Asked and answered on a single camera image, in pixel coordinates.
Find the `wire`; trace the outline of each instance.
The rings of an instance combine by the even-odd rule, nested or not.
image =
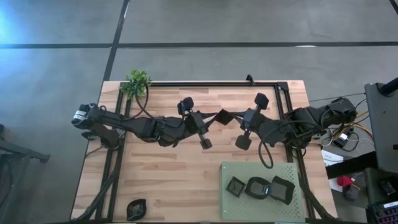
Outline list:
[[[269,157],[269,161],[270,161],[270,163],[271,163],[270,165],[267,165],[266,162],[265,162],[265,160],[264,160],[264,158],[262,157],[262,154],[261,154],[261,144],[264,145],[264,147],[265,147],[265,149],[266,149],[266,151],[267,151],[267,154],[268,154],[268,157]],[[267,147],[267,145],[265,144],[265,142],[264,142],[263,139],[261,139],[260,144],[259,144],[259,157],[260,157],[260,161],[261,161],[262,165],[264,165],[266,168],[272,169],[272,168],[274,167],[274,160],[273,160],[272,155],[271,155],[271,153],[269,152],[269,149],[268,149],[268,147]]]
[[[370,141],[368,139],[363,139],[363,140],[367,140],[367,141],[359,141],[358,144],[356,145],[356,149],[358,148],[359,144],[361,144],[362,142],[368,142],[368,143],[371,143],[374,146],[374,143],[372,141]]]
[[[362,126],[360,124],[351,124],[350,126],[354,126],[355,128],[360,128],[360,129],[366,131],[366,133],[373,139],[373,133],[368,128],[365,128],[364,126]]]
[[[343,112],[340,111],[335,111],[335,112],[339,112],[344,116],[344,121],[341,123],[340,127],[338,128],[338,130],[336,131],[336,133],[342,133],[344,131],[344,126],[345,126],[345,120],[346,120],[346,115]]]
[[[320,101],[320,100],[330,100],[330,99],[335,99],[339,97],[346,97],[346,96],[356,96],[356,95],[362,95],[365,93],[354,93],[354,94],[349,94],[349,95],[343,95],[343,96],[334,96],[334,97],[329,97],[329,98],[322,98],[322,99],[317,99],[317,100],[310,100],[309,102],[315,102],[315,101]]]
[[[314,144],[314,145],[316,145],[316,146],[322,146],[322,145],[319,144],[319,143],[312,143],[312,142],[310,142],[309,144]]]
[[[352,140],[352,139],[347,139],[347,140],[349,140],[349,141],[356,141],[356,142],[360,142],[360,141],[367,141],[367,142],[370,142],[371,144],[373,144],[373,145],[374,145],[374,142],[373,142],[373,141],[371,141],[371,140],[369,140],[369,139],[367,139],[367,138],[354,139],[354,140]]]
[[[353,123],[353,124],[359,124],[360,122],[366,120],[368,117],[369,117],[369,115],[367,115],[367,116],[366,116],[364,119],[362,119],[361,121],[357,121],[357,122],[355,122],[355,123]]]
[[[323,127],[323,119],[325,118],[324,116],[329,113],[331,111],[331,109],[326,110],[325,112],[322,113],[321,118],[319,120],[319,123],[321,125],[321,127]]]
[[[327,138],[325,138],[325,139],[330,138],[330,142],[329,142],[328,144],[326,144],[326,145],[322,145],[322,144],[321,144],[322,147],[330,146],[331,142],[333,142],[333,132],[331,131],[330,128],[329,128],[329,131],[330,131],[330,137],[327,137]]]
[[[264,165],[264,166],[265,166],[266,168],[268,168],[268,169],[273,168],[273,166],[274,166],[274,161],[272,160],[271,153],[269,152],[269,149],[268,149],[267,145],[265,144],[265,139],[266,139],[270,134],[272,134],[272,133],[274,133],[275,131],[277,131],[279,128],[283,128],[284,126],[289,125],[289,124],[311,124],[311,125],[313,125],[314,127],[318,128],[319,130],[323,130],[323,128],[320,127],[318,124],[314,124],[314,123],[311,123],[311,122],[309,122],[309,121],[289,121],[289,122],[286,122],[286,123],[284,123],[284,124],[278,125],[278,127],[275,127],[274,129],[272,129],[271,131],[269,131],[266,135],[264,135],[264,137],[262,137],[262,138],[260,137],[261,142],[259,143],[259,150],[258,150],[258,151],[259,151],[259,157],[260,157],[260,161],[261,161],[262,165]],[[265,147],[265,149],[266,149],[266,151],[267,151],[267,153],[268,153],[269,159],[270,159],[270,161],[271,161],[271,165],[270,165],[270,166],[266,164],[264,158],[262,157],[262,154],[261,154],[261,145],[264,145],[264,147]]]
[[[104,147],[101,146],[101,147],[99,147],[99,148],[97,148],[97,149],[92,150],[91,152],[89,152],[89,153],[86,154],[85,158],[87,158],[91,153],[96,152],[96,151],[98,151],[98,150],[100,150],[100,149],[102,149],[102,148],[104,148]]]
[[[358,119],[358,118],[360,118],[360,117],[362,117],[362,116],[364,116],[365,114],[367,114],[369,111],[365,111],[365,112],[363,112],[363,113],[361,113],[360,115],[358,115],[355,119]]]
[[[8,198],[8,195],[10,194],[10,191],[12,189],[12,173],[11,173],[11,164],[10,164],[9,161],[7,161],[7,165],[8,165],[8,175],[9,175],[10,187],[8,188],[8,191],[5,194],[4,198],[1,200],[0,208],[2,207],[2,205],[4,204],[6,199]]]
[[[342,160],[342,161],[333,161],[333,160],[325,159],[325,158],[323,158],[323,160],[330,161],[330,162],[343,162],[344,161],[344,160]]]
[[[136,88],[135,88],[135,91],[134,91],[134,94],[135,94],[135,96],[136,96],[136,101],[137,101],[137,92],[138,92],[137,89],[138,89],[138,84],[139,84],[139,83],[137,83]],[[136,115],[134,115],[134,116],[131,116],[131,117],[125,119],[125,121],[132,120],[132,119],[138,117],[139,115],[141,115],[142,112],[144,112],[145,108],[147,107],[148,100],[149,100],[148,84],[146,84],[146,90],[147,90],[147,94],[146,94],[146,96],[145,96],[145,103],[144,103],[144,106],[143,106],[143,107],[140,107],[140,109],[141,109],[140,112],[138,112],[138,113],[137,113]]]
[[[302,157],[304,157],[305,155],[306,155],[306,153],[307,153],[307,148],[303,148],[304,149],[304,153],[302,154]]]
[[[106,109],[106,106],[105,105],[101,105],[101,106],[99,106],[99,110],[103,110],[103,111],[108,111],[108,109]]]
[[[150,113],[148,113],[148,111],[147,110],[145,110],[145,106],[142,106],[142,104],[141,104],[141,102],[139,101],[139,99],[138,99],[138,84],[140,84],[140,83],[137,83],[137,85],[136,85],[136,92],[135,92],[135,96],[136,96],[136,101],[137,101],[137,104],[138,104],[138,106],[140,107],[140,109],[146,114],[146,115],[148,115],[148,117],[150,117],[151,119],[153,119],[153,120],[155,120],[156,122],[158,122],[158,123],[160,123],[160,124],[163,124],[164,126],[167,126],[167,127],[170,127],[170,128],[179,128],[179,127],[181,127],[181,125],[184,123],[184,118],[185,118],[185,116],[184,116],[184,114],[182,114],[181,115],[181,123],[178,125],[178,126],[174,126],[174,125],[171,125],[171,124],[167,124],[166,122],[164,122],[164,121],[159,121],[157,118],[155,118],[155,117],[153,117]],[[148,84],[145,82],[144,83],[145,84],[145,88],[146,88],[146,90],[147,90],[147,99],[148,99],[148,97],[149,97],[149,88],[148,88]]]
[[[365,101],[366,101],[366,98],[363,99],[363,100],[361,100],[359,103],[357,103],[357,104],[355,105],[355,109],[357,109],[357,107],[358,107],[359,105],[361,105],[362,103],[364,103]]]

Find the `black floor stripe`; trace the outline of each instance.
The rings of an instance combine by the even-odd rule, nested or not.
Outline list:
[[[131,43],[118,44],[125,49],[177,49],[213,47],[380,47],[398,46],[398,41],[383,42],[202,42],[202,43]]]
[[[115,40],[119,41],[121,29]],[[123,43],[123,44],[0,44],[0,49],[178,49],[233,47],[383,47],[398,46],[398,41],[372,42],[198,42],[198,43]]]
[[[109,81],[111,78],[111,72],[113,67],[114,58],[116,56],[116,51],[118,50],[118,44],[120,40],[120,36],[122,34],[123,24],[124,24],[124,17],[127,13],[127,7],[129,5],[130,0],[124,0],[122,5],[122,10],[119,16],[118,27],[116,28],[116,32],[114,34],[114,39],[112,43],[111,52],[109,53],[108,62],[106,63],[106,68],[104,72],[103,81]]]
[[[392,5],[392,7],[394,8],[394,10],[396,11],[396,13],[398,14],[398,5],[396,0],[390,0],[390,3]]]
[[[0,44],[0,49],[91,49],[111,47],[112,44]]]

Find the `black handle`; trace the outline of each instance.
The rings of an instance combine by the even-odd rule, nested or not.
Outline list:
[[[380,87],[379,91],[384,96],[387,96],[392,92],[396,91],[397,89],[398,89],[398,78],[395,78],[394,80]]]

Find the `black stand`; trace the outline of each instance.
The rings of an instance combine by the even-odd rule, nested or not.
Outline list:
[[[123,93],[119,91],[118,100],[116,102],[116,109],[115,113],[119,114],[121,112],[121,106],[123,101]],[[124,110],[124,115],[129,116],[131,108],[131,100],[127,100],[126,108]],[[123,158],[123,151],[124,151],[124,141],[126,139],[126,135],[123,135],[123,138],[119,141],[119,146],[116,149],[108,149],[105,159],[104,165],[104,172],[101,181],[101,189],[99,190],[98,194],[95,196],[94,200],[90,204],[90,206],[85,210],[85,212],[80,215],[75,221],[78,220],[87,220],[89,221],[90,218],[93,216],[95,212],[95,220],[96,222],[106,222],[111,223],[114,215],[114,207],[116,204],[116,193],[118,191],[118,184],[119,184],[119,175],[121,170],[122,158]],[[117,152],[116,162],[114,168],[111,173],[111,162],[113,152]],[[106,218],[103,218],[103,207],[104,207],[104,200],[107,191],[111,188],[111,195],[109,198],[109,208],[108,214]]]
[[[0,134],[4,131],[4,126],[0,124]],[[34,150],[15,145],[0,138],[0,150],[6,151],[9,154],[0,154],[0,175],[8,176],[9,189],[6,185],[1,187],[4,199],[2,207],[0,207],[0,223],[4,223],[7,212],[11,203],[14,201],[16,191],[25,174],[30,158],[40,160],[40,162],[47,162],[50,155],[42,154]]]

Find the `white paper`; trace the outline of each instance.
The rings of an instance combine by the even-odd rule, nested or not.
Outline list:
[[[339,156],[334,153],[327,152],[325,150],[321,150],[321,152],[322,152],[322,158],[324,158],[323,163],[325,164],[325,167],[343,162],[343,160],[344,160],[343,156]],[[339,186],[337,184],[337,178],[330,179],[329,185],[330,185],[331,189],[337,190],[339,192],[343,192],[342,186]]]

